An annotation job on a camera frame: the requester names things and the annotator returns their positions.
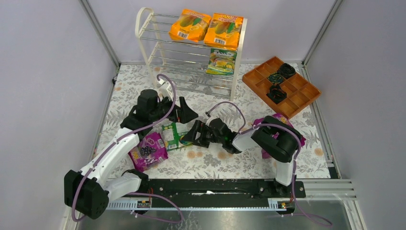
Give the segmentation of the green candy bag underneath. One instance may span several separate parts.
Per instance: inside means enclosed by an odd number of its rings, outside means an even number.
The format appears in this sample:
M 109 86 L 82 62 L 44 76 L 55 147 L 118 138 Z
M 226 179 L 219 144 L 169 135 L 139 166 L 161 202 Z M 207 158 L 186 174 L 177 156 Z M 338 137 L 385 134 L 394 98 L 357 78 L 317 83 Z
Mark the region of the green candy bag underneath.
M 162 138 L 167 151 L 192 145 L 191 142 L 181 140 L 188 132 L 187 125 L 182 123 L 170 123 L 161 126 Z

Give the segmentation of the purple grape candy bag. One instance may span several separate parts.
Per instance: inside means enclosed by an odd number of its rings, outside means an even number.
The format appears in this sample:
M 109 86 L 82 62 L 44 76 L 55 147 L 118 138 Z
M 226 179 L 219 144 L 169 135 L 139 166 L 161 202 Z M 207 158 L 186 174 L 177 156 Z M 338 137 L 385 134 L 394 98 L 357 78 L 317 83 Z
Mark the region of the purple grape candy bag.
M 276 127 L 261 126 L 251 136 L 261 147 L 263 159 L 273 158 L 287 163 L 293 158 L 298 147 L 305 145 L 306 138 L 292 126 L 286 117 L 279 113 L 256 119 L 253 126 L 262 124 L 276 125 Z
M 168 159 L 168 153 L 161 135 L 153 132 L 128 153 L 136 170 L 144 172 Z

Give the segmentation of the green Fox's candy bag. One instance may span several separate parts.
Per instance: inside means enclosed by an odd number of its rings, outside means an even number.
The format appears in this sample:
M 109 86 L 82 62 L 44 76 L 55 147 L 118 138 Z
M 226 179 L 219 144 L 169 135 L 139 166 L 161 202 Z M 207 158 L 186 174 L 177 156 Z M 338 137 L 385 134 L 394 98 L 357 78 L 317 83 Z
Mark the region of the green Fox's candy bag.
M 211 48 L 210 59 L 206 73 L 212 75 L 230 76 L 234 74 L 237 52 Z

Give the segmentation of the orange mango candy bag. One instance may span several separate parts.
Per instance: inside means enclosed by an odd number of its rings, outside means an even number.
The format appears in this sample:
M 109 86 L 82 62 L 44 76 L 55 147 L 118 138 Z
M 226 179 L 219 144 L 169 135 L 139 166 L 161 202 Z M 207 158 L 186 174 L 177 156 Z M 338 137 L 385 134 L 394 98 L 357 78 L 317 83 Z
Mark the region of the orange mango candy bag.
M 171 26 L 168 32 L 169 37 L 174 41 L 200 42 L 204 40 L 211 19 L 208 14 L 184 9 L 177 21 Z
M 214 13 L 204 38 L 211 47 L 236 51 L 243 25 L 243 17 Z

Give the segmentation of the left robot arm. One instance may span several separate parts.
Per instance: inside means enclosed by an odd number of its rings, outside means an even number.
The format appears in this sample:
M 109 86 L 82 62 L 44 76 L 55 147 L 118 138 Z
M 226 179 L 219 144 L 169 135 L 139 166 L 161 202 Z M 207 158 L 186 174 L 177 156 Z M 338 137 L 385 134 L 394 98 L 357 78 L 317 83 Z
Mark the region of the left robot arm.
M 198 117 L 186 103 L 175 97 L 158 98 L 152 89 L 141 91 L 129 115 L 122 121 L 117 133 L 102 153 L 79 171 L 70 170 L 64 177 L 64 203 L 71 207 L 71 217 L 78 211 L 91 219 L 97 219 L 109 202 L 136 192 L 147 176 L 136 170 L 125 172 L 121 177 L 108 180 L 111 171 L 130 150 L 136 147 L 162 120 L 186 124 Z

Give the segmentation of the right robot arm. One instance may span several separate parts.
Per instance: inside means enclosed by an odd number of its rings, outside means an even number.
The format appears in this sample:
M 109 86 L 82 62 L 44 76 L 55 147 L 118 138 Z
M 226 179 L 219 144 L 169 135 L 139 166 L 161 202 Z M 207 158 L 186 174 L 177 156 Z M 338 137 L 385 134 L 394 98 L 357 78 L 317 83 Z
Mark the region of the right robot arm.
M 218 143 L 231 154 L 259 146 L 276 160 L 275 180 L 284 186 L 292 183 L 293 161 L 303 140 L 299 131 L 273 116 L 260 119 L 252 129 L 242 133 L 232 131 L 220 118 L 209 118 L 207 122 L 196 120 L 180 138 L 182 143 L 205 148 L 211 143 Z

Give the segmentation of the white metal shelf rack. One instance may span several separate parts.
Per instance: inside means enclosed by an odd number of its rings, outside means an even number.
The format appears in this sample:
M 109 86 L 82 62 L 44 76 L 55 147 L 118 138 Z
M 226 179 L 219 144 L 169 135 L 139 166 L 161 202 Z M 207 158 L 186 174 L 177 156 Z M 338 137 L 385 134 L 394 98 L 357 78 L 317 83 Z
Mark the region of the white metal shelf rack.
M 175 15 L 155 13 L 149 7 L 141 8 L 136 15 L 135 37 L 153 83 L 157 85 L 155 75 L 163 73 L 169 75 L 181 90 L 233 100 L 248 20 L 243 20 L 240 30 L 234 73 L 224 76 L 209 75 L 206 72 L 210 46 L 204 42 L 170 39 L 168 32 L 176 19 Z

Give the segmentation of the white floral tablecloth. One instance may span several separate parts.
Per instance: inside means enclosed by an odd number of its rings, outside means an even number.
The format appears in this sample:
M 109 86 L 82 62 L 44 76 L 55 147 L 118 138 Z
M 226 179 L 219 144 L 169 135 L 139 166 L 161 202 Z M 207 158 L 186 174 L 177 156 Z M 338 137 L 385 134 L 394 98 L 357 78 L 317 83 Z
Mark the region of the white floral tablecloth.
M 138 94 L 153 87 L 145 65 L 121 66 L 107 110 L 96 154 L 116 134 L 120 123 L 136 104 Z M 212 116 L 221 118 L 232 130 L 246 130 L 255 119 L 272 115 L 273 111 L 238 78 L 233 105 L 223 104 L 223 99 L 214 95 L 177 90 L 184 96 L 188 106 L 205 120 L 205 112 L 213 108 Z M 305 145 L 297 159 L 298 178 L 329 178 L 325 147 L 318 132 L 315 114 L 307 107 L 291 120 L 292 125 L 305 137 Z M 240 154 L 226 152 L 220 144 L 212 143 L 208 148 L 186 146 L 168 152 L 168 158 L 147 171 L 150 178 L 158 179 L 238 179 L 273 178 L 277 165 L 274 159 L 263 159 L 258 147 Z

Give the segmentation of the black round object bottom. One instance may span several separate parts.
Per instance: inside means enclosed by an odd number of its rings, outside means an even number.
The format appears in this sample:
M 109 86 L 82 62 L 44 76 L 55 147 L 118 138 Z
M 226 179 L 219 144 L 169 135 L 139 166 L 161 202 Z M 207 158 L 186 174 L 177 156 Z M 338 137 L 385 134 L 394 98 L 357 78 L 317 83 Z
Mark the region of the black round object bottom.
M 281 88 L 280 84 L 273 84 L 266 94 L 275 104 L 279 104 L 287 98 L 287 93 Z

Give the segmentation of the black round object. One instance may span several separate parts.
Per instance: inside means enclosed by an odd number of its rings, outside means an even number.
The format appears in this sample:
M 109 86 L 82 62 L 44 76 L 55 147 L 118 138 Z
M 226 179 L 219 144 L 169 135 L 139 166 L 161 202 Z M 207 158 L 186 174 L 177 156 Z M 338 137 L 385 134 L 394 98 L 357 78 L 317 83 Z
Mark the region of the black round object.
M 275 72 L 269 75 L 267 78 L 272 84 L 281 84 L 284 81 L 284 78 L 281 74 Z
M 275 104 L 279 104 L 287 98 L 287 93 L 281 88 L 280 84 L 273 84 L 266 94 Z
M 277 73 L 281 75 L 283 78 L 289 79 L 290 77 L 296 74 L 296 70 L 288 63 L 283 63 L 277 70 Z

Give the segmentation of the black round object middle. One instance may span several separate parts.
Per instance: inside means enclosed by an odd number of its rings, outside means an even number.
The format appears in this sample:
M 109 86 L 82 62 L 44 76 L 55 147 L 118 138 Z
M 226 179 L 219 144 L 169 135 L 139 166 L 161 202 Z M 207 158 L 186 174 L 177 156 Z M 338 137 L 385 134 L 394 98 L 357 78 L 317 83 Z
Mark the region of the black round object middle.
M 275 72 L 269 75 L 267 78 L 272 84 L 281 84 L 284 81 L 284 78 L 281 74 Z

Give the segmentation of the orange compartment tray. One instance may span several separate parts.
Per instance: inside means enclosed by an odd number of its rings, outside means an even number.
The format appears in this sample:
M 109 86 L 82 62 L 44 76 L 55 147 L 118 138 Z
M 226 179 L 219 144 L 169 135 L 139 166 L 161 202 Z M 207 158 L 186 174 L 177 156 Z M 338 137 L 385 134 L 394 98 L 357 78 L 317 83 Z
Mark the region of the orange compartment tray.
M 321 91 L 299 73 L 295 73 L 288 79 L 282 79 L 280 87 L 287 96 L 281 102 L 275 103 L 267 96 L 272 86 L 268 77 L 277 72 L 283 63 L 274 56 L 244 74 L 242 81 L 273 111 L 290 119 L 313 103 L 321 95 Z

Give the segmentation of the black round object top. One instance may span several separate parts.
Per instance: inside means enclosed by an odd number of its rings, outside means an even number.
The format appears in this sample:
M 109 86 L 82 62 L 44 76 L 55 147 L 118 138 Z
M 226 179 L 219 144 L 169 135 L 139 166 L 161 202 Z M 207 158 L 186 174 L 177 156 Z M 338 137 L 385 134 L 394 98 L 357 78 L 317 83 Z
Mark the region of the black round object top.
M 283 63 L 277 70 L 277 73 L 281 75 L 283 78 L 289 79 L 290 77 L 296 74 L 296 70 L 288 63 Z

